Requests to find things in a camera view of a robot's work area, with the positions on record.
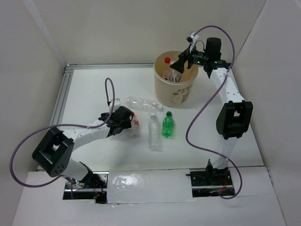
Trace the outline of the green plastic bottle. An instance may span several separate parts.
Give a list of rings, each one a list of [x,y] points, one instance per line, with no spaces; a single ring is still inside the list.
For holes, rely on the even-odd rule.
[[[173,138],[174,135],[174,119],[172,116],[172,112],[168,111],[162,122],[162,131],[161,135],[165,138]]]

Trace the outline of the red cola label bottle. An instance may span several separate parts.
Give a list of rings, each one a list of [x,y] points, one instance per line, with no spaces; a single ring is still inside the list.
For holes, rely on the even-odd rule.
[[[140,124],[135,113],[132,113],[130,130],[130,135],[132,137],[138,137],[140,135]]]

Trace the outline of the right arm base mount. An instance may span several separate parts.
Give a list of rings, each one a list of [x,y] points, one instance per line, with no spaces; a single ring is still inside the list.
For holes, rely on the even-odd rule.
[[[232,196],[235,189],[228,168],[222,170],[201,169],[186,174],[192,187],[193,197]]]

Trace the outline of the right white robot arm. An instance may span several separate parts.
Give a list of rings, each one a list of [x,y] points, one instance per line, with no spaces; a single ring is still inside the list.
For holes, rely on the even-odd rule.
[[[221,136],[219,155],[214,163],[208,162],[205,173],[206,181],[215,185],[228,170],[229,157],[237,140],[248,131],[253,104],[241,96],[230,76],[230,64],[221,59],[221,39],[207,38],[203,51],[196,49],[197,35],[189,35],[187,41],[189,47],[171,64],[171,68],[184,73],[185,69],[190,69],[193,65],[202,66],[215,84],[217,95],[223,104],[216,120],[216,130]]]

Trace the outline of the blue label clear bottle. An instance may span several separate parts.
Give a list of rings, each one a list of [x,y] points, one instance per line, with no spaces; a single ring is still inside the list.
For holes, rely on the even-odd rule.
[[[182,74],[179,73],[178,71],[171,69],[169,71],[167,71],[168,73],[168,81],[170,82],[176,82],[179,83],[181,81],[181,76]]]

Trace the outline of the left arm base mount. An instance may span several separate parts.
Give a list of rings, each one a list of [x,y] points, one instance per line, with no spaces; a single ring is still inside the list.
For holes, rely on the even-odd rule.
[[[108,175],[108,171],[94,172],[87,185],[73,178],[66,178],[63,200],[91,200],[98,204],[107,204]]]

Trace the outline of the red cap red label bottle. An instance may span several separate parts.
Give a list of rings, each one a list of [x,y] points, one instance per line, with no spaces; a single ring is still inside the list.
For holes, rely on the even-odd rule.
[[[169,57],[166,57],[164,59],[164,62],[165,62],[165,66],[166,66],[166,69],[163,71],[163,74],[162,74],[162,77],[164,80],[168,81],[168,72],[169,70],[171,70],[170,68],[170,64],[171,64],[171,59]]]

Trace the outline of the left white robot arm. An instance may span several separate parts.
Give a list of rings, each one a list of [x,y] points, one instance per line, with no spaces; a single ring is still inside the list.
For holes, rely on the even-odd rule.
[[[109,113],[102,113],[88,128],[51,128],[32,153],[32,158],[50,177],[62,175],[75,179],[83,188],[90,187],[94,180],[101,181],[100,177],[84,163],[73,160],[72,152],[93,141],[114,136],[130,128],[132,117],[131,110],[120,106],[111,116]]]

